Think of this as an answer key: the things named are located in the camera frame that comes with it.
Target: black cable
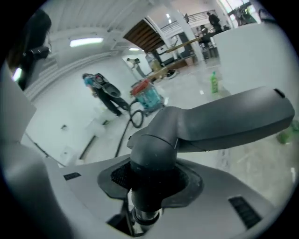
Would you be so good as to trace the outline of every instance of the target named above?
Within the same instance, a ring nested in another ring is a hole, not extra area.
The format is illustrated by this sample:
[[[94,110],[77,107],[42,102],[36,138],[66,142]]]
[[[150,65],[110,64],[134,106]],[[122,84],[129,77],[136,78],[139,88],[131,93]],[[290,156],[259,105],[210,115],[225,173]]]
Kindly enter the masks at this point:
[[[123,141],[123,137],[125,136],[125,133],[126,133],[126,131],[127,131],[127,128],[128,128],[128,126],[129,126],[129,123],[131,122],[132,125],[133,125],[135,128],[137,128],[137,129],[140,128],[140,127],[142,126],[142,124],[143,124],[144,112],[143,112],[142,110],[136,110],[136,111],[134,111],[133,113],[131,113],[131,106],[132,106],[134,103],[137,103],[137,102],[138,102],[137,99],[135,99],[135,100],[129,105],[129,107],[128,107],[128,112],[129,112],[130,119],[129,119],[128,122],[127,122],[127,125],[126,125],[126,127],[125,127],[125,130],[123,131],[122,136],[121,136],[121,139],[120,139],[120,142],[119,142],[119,144],[118,144],[118,146],[117,146],[117,150],[116,150],[115,155],[114,155],[115,158],[118,156],[118,154],[119,154],[119,152],[120,152],[121,145],[122,145],[122,141]],[[137,113],[140,113],[140,114],[141,114],[141,121],[140,121],[139,124],[136,124],[136,123],[133,121],[133,119],[132,119],[133,116],[136,115]]]

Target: green bottle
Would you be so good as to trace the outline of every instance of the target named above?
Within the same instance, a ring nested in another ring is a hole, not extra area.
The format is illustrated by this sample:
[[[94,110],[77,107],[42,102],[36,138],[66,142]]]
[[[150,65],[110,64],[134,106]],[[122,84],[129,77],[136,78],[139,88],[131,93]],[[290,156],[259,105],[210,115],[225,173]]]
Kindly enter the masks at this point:
[[[218,92],[218,80],[217,80],[215,74],[216,74],[216,72],[213,71],[212,76],[211,76],[212,93],[217,93]]]

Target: white floor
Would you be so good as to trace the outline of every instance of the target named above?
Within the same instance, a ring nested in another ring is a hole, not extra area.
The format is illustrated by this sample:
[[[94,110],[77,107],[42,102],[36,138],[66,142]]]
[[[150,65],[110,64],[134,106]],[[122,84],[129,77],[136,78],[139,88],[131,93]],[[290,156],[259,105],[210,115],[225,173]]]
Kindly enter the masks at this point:
[[[210,76],[216,72],[220,91],[211,93]],[[173,79],[164,79],[155,84],[158,92],[168,101],[168,106],[184,109],[193,108],[215,99],[229,95],[221,86],[220,62],[209,60],[205,67],[191,66],[180,70]],[[147,126],[155,114],[146,117],[143,127]],[[114,157],[118,142],[128,121],[128,115],[115,118],[106,126],[106,132],[97,138],[84,159],[84,163],[103,161]],[[130,153],[126,147],[129,136],[137,129],[129,126],[120,155]],[[299,139],[282,145],[274,136],[247,145],[204,153],[179,153],[185,158],[209,167],[225,170],[251,188],[258,191],[274,205],[282,204],[290,195],[295,174],[299,170]]]

